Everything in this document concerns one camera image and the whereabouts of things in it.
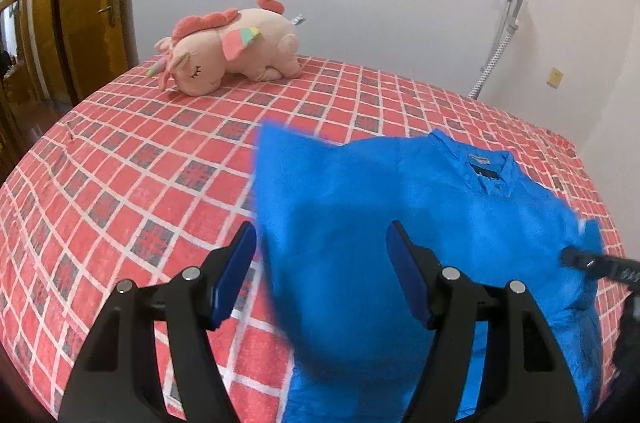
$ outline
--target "bed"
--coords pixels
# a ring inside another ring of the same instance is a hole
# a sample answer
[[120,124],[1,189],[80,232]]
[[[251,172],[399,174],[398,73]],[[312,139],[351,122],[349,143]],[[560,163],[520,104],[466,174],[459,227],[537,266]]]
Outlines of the bed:
[[[210,96],[160,92],[150,60],[91,95],[25,155],[0,188],[0,336],[16,369],[55,416],[74,358],[115,283],[168,281],[227,244],[251,219],[252,150],[271,119],[341,144],[421,136],[434,128],[521,168],[602,224],[623,256],[609,213],[574,146],[478,101],[366,67],[300,57],[297,80],[227,77]],[[625,290],[599,284],[605,383]],[[210,335],[243,422],[278,421],[292,356],[274,326],[255,260],[232,317]],[[166,404],[181,415],[166,328],[156,326]]]

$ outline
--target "plush unicorn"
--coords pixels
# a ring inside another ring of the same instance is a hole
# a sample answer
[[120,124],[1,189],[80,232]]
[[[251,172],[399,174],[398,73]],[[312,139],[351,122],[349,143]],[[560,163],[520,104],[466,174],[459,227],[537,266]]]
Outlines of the plush unicorn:
[[225,73],[244,74],[254,82],[298,77],[295,25],[303,19],[284,18],[284,6],[276,0],[257,4],[260,8],[183,18],[171,37],[156,43],[162,58],[147,75],[158,75],[163,91],[172,77],[190,96],[215,91]]

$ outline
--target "doorway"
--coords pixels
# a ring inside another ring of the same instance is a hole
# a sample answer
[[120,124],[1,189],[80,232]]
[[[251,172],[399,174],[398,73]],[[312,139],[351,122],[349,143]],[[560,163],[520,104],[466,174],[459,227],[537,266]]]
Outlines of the doorway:
[[0,104],[18,152],[27,150],[62,117],[40,85],[29,36],[27,0],[0,2]]

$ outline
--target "unicorn ear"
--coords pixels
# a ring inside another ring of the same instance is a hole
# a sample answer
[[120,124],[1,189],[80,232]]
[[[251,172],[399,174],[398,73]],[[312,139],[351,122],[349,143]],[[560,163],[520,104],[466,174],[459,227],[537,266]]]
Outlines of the unicorn ear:
[[258,28],[241,28],[229,31],[222,38],[222,52],[225,55],[225,60],[231,62],[238,58],[259,34],[260,29]]
[[154,47],[156,48],[156,51],[158,53],[164,53],[166,50],[168,50],[171,47],[171,37],[161,38],[156,42]]
[[175,72],[181,67],[184,67],[187,62],[189,62],[189,51],[186,53],[180,54],[179,56],[174,56],[171,62],[169,62],[169,67],[167,67],[168,72]]

